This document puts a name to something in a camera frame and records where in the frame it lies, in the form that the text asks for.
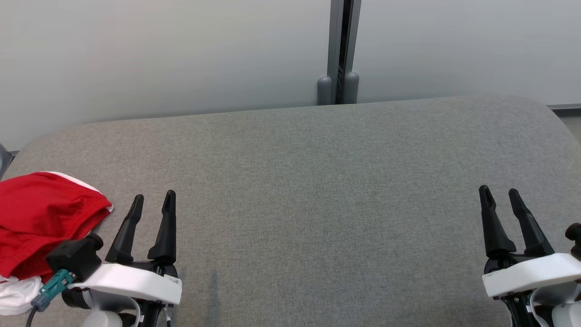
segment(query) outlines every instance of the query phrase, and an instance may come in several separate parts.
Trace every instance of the red cloth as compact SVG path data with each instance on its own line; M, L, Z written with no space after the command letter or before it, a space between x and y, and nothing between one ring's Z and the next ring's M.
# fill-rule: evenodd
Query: red cloth
M46 255L63 240L85 237L109 215L107 207L103 194L53 173L0 182L0 275L46 282Z

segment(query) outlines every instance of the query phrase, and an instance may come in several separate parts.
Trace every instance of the teal connector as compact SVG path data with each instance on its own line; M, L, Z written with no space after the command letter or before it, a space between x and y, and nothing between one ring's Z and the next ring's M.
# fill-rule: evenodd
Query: teal connector
M76 276L66 269L59 270L43 287L30 304L37 307L38 312L43 312L52 299L67 289L67 286L75 280Z

